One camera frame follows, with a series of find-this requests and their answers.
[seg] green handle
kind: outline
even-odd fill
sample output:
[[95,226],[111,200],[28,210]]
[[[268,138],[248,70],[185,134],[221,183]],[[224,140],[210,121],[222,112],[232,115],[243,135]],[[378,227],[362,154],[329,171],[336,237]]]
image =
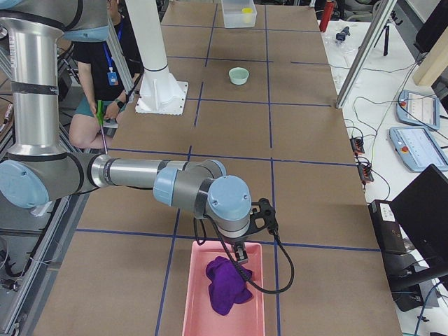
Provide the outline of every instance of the green handle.
[[102,126],[104,121],[104,105],[102,100],[97,102],[97,119],[99,125]]

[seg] pink tray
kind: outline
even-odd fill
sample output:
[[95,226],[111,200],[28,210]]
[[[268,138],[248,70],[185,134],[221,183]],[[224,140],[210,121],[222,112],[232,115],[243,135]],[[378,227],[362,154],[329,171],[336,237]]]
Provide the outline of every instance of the pink tray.
[[[246,243],[246,251],[248,263],[244,267],[253,272],[252,280],[263,286],[261,245]],[[182,336],[265,336],[263,294],[250,284],[247,288],[252,299],[244,304],[234,304],[228,315],[222,316],[211,308],[211,282],[205,275],[205,268],[217,256],[227,258],[219,241],[206,241],[201,246],[195,241],[192,245]]]

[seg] black t-shirt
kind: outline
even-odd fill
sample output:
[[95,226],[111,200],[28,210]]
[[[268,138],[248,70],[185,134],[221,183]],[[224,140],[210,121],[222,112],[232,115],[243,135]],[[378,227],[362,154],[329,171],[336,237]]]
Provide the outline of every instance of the black t-shirt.
[[[140,62],[141,58],[137,47],[137,42],[135,41],[131,22],[127,17],[122,18],[122,22],[123,26],[120,45],[125,55],[126,63],[129,67],[131,76],[134,76],[134,74],[138,74],[140,72],[141,65],[131,60]],[[118,34],[119,30],[120,24],[117,24],[115,26],[115,32]],[[95,99],[114,100],[120,95],[124,87],[114,61],[112,61],[112,67],[113,71],[117,74],[118,85],[109,85],[109,79],[107,76],[107,73],[109,72],[109,64],[107,62],[103,45],[106,45],[109,55],[112,56],[106,42],[75,42],[73,58],[76,61],[91,65]]]

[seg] wristwatch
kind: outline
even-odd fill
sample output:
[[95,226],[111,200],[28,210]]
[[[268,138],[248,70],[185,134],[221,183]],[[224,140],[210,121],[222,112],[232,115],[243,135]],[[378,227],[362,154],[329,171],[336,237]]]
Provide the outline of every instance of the wristwatch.
[[119,109],[121,109],[125,105],[125,103],[119,100],[119,98],[115,99],[114,102],[117,103]]

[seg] person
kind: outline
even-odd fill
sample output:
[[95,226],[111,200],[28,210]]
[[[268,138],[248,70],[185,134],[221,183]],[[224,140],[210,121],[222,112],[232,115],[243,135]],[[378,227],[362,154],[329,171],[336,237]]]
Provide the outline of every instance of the person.
[[[115,27],[127,66],[134,80],[141,68],[141,58],[130,19],[120,14],[120,0],[107,0],[108,14]],[[104,102],[104,119],[120,123],[125,110],[126,92],[106,42],[75,42],[73,58],[78,62],[78,75],[84,91],[70,124],[69,138],[78,148],[103,148],[96,118],[97,101]],[[112,138],[106,136],[110,146]]]

